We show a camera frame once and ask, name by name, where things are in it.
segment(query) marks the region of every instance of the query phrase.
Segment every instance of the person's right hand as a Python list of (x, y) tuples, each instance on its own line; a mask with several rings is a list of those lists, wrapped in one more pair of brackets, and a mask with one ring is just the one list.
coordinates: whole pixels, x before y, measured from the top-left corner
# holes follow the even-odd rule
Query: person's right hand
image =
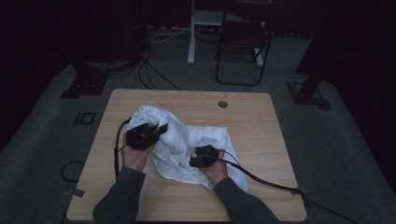
[[(219, 151), (219, 158), (223, 159), (224, 157), (224, 150), (218, 149)], [(217, 185), (221, 180), (228, 177), (227, 172), (227, 163), (225, 161), (216, 161), (210, 167), (206, 168), (199, 168), (199, 170), (204, 173), (207, 179), (213, 185)]]

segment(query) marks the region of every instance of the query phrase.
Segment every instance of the dark sleeve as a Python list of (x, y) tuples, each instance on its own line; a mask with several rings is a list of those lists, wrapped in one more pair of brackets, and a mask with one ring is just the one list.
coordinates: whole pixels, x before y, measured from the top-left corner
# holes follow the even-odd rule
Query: dark sleeve
[(221, 180), (214, 191), (224, 203), (233, 224), (279, 223), (260, 199), (241, 190), (230, 177)]
[(122, 167), (116, 183), (108, 194), (93, 208), (96, 223), (135, 223), (139, 211), (140, 190), (146, 175)]

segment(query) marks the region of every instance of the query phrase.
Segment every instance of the black chair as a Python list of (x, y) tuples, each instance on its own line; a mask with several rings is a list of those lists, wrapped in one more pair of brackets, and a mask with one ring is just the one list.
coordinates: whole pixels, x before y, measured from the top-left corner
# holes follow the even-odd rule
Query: black chair
[[(223, 13), (219, 45), (217, 51), (216, 80), (222, 84), (256, 86), (262, 81), (268, 52), (271, 46), (272, 36), (283, 15), (283, 8), (277, 3), (258, 1), (231, 1)], [(232, 49), (224, 50), (223, 44)], [(249, 52), (235, 51), (234, 48), (249, 49)], [(262, 69), (257, 81), (252, 83), (233, 82), (219, 78), (219, 63), (222, 52), (249, 53), (254, 56), (256, 62), (262, 50), (265, 56), (262, 58)]]

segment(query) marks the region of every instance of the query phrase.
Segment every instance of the wooden table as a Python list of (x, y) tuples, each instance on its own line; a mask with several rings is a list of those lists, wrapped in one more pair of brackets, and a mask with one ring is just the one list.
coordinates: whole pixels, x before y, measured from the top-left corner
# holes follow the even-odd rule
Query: wooden table
[[(221, 108), (219, 101), (228, 106)], [(92, 144), (77, 189), (67, 211), (71, 220), (92, 220), (93, 207), (115, 183), (113, 148), (117, 129), (140, 105), (156, 105), (189, 125), (228, 127), (241, 165), (257, 177), (291, 188), (297, 187), (290, 158), (271, 97), (265, 93), (215, 91), (114, 90)], [(228, 221), (215, 193), (204, 186), (162, 178), (152, 160), (140, 195), (141, 221)], [(282, 221), (306, 218), (299, 195), (273, 189), (247, 178), (249, 193), (259, 197)]]

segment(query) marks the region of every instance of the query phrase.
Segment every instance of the person's left hand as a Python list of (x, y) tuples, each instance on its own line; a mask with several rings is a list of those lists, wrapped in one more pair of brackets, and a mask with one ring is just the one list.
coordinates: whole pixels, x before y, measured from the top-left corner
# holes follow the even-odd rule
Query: person's left hand
[[(125, 145), (126, 133), (123, 135), (123, 144)], [(154, 149), (155, 144), (152, 144), (144, 151), (139, 151), (131, 148), (130, 146), (126, 146), (121, 150), (122, 155), (122, 165), (136, 171), (142, 172), (146, 166), (146, 161), (149, 157), (149, 153)]]

